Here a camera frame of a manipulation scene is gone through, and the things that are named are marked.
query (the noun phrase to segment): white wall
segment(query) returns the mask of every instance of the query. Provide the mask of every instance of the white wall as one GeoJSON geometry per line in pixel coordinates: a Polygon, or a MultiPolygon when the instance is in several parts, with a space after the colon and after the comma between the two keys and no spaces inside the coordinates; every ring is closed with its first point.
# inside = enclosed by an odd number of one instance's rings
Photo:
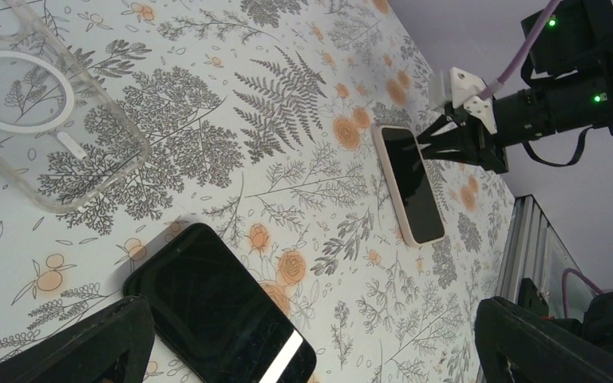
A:
{"type": "MultiPolygon", "coordinates": [[[[520,21],[547,0],[390,0],[434,69],[456,66],[487,81],[497,77],[524,40],[520,21]]],[[[501,91],[522,89],[516,75],[501,91]]],[[[566,162],[579,132],[532,144],[547,160],[566,162]]],[[[515,195],[533,194],[560,238],[589,278],[613,288],[613,137],[592,131],[583,159],[572,168],[548,168],[522,147],[508,150],[505,179],[515,195]]]]}

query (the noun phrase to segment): floral tablecloth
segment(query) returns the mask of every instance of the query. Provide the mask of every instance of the floral tablecloth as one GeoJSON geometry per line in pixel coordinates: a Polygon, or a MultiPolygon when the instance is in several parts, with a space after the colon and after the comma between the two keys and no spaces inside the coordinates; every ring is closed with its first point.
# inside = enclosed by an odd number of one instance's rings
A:
{"type": "MultiPolygon", "coordinates": [[[[448,235],[404,244],[369,127],[435,116],[431,70],[386,0],[30,3],[152,155],[125,195],[66,215],[0,176],[0,361],[116,301],[204,222],[312,344],[312,381],[475,379],[475,308],[513,198],[498,176],[428,161],[448,235]]],[[[158,340],[145,379],[197,381],[158,340]]]]}

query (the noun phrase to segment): transparent phone case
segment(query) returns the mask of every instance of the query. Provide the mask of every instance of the transparent phone case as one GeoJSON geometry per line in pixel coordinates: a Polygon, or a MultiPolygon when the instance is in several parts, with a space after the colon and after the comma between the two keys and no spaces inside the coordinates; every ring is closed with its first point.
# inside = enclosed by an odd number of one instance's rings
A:
{"type": "Polygon", "coordinates": [[[141,166],[148,141],[79,62],[82,53],[71,54],[23,1],[5,3],[0,168],[47,211],[73,211],[141,166]]]}

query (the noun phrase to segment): smartphone screen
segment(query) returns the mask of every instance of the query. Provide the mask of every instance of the smartphone screen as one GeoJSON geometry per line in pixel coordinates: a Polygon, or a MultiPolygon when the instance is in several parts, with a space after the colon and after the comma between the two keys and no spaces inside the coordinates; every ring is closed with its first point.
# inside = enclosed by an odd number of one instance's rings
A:
{"type": "Polygon", "coordinates": [[[414,134],[403,128],[382,128],[382,138],[414,241],[427,243],[443,238],[441,213],[414,134]]]}
{"type": "Polygon", "coordinates": [[[217,234],[194,224],[124,284],[203,381],[306,382],[316,354],[217,234]]]}

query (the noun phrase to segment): white circular ring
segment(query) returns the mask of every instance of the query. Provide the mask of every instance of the white circular ring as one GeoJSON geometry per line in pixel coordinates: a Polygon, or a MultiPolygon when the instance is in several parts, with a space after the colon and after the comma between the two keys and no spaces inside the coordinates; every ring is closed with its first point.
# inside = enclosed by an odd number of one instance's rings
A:
{"type": "Polygon", "coordinates": [[[40,125],[32,125],[32,126],[20,126],[7,124],[5,122],[0,121],[0,130],[4,130],[6,132],[12,133],[40,133],[52,130],[57,128],[58,126],[65,123],[65,121],[72,114],[74,107],[74,93],[73,88],[65,74],[60,71],[60,69],[55,68],[52,64],[47,61],[43,61],[42,59],[32,56],[30,54],[22,53],[22,52],[11,52],[9,50],[0,50],[0,58],[17,58],[23,61],[28,61],[34,65],[38,65],[43,69],[47,70],[50,74],[53,75],[57,79],[57,82],[60,83],[62,87],[62,91],[65,95],[65,107],[62,109],[57,117],[53,118],[51,121],[48,121],[44,124],[40,125]]]}

